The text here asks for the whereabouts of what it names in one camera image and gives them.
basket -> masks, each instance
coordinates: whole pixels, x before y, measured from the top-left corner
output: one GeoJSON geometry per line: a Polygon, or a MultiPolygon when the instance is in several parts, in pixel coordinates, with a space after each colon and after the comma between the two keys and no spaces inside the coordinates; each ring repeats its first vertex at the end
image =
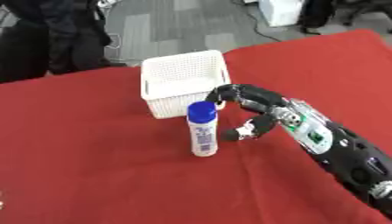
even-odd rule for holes
{"type": "Polygon", "coordinates": [[[230,78],[219,51],[147,59],[142,64],[142,98],[157,119],[185,116],[190,104],[204,101],[225,84],[230,78]]]}

floor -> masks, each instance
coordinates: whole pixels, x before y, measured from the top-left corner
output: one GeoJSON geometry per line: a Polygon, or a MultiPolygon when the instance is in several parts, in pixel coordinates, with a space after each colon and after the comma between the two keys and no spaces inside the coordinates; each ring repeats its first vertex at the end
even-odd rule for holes
{"type": "MultiPolygon", "coordinates": [[[[259,31],[266,35],[280,40],[305,37],[296,26],[268,27],[256,4],[242,7],[230,0],[122,0],[105,11],[107,30],[114,40],[106,54],[112,60],[136,65],[150,57],[206,49],[227,52],[241,46],[273,42],[253,31],[256,23],[246,11],[257,18],[259,31]]],[[[392,45],[392,34],[387,34],[392,22],[385,15],[365,14],[353,27],[347,28],[339,22],[344,13],[339,12],[318,31],[329,34],[368,28],[379,32],[392,45]]],[[[15,18],[7,17],[3,24],[11,25],[14,21],[15,18]]]]}

red table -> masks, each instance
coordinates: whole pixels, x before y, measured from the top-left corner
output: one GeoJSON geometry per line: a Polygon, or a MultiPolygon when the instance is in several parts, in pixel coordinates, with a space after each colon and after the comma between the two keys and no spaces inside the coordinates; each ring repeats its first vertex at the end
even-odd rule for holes
{"type": "MultiPolygon", "coordinates": [[[[243,48],[226,60],[234,82],[305,99],[392,154],[392,53],[372,32],[243,48]]],[[[0,223],[389,223],[281,129],[192,156],[185,119],[152,118],[139,74],[0,86],[0,223]]],[[[248,117],[230,105],[220,128],[248,117]]]]}

plastic bottle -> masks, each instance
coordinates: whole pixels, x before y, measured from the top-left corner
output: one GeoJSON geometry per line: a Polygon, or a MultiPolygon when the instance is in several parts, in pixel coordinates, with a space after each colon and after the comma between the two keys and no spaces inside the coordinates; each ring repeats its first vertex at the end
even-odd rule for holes
{"type": "Polygon", "coordinates": [[[188,107],[187,120],[191,131],[193,154],[197,157],[214,155],[218,150],[218,115],[215,104],[210,101],[195,102],[188,107]]]}

black cable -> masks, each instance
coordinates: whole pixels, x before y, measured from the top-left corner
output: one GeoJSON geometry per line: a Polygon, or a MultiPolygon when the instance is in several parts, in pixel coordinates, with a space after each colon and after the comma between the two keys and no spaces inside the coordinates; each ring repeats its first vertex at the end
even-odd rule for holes
{"type": "Polygon", "coordinates": [[[274,40],[274,41],[276,41],[276,42],[282,42],[281,39],[271,37],[271,36],[266,35],[266,34],[264,34],[264,33],[262,33],[262,32],[259,31],[259,21],[257,20],[257,18],[256,18],[255,16],[253,16],[253,15],[249,12],[248,9],[246,9],[246,6],[247,6],[247,5],[246,5],[244,2],[237,3],[235,0],[230,0],[230,2],[231,2],[232,4],[241,6],[241,7],[243,8],[243,10],[245,11],[245,14],[246,14],[249,18],[251,18],[251,19],[253,19],[253,20],[255,21],[255,26],[253,27],[253,31],[254,31],[256,34],[258,34],[258,35],[260,35],[260,36],[262,36],[262,37],[264,37],[264,38],[266,38],[266,39],[272,39],[272,40],[274,40]]]}

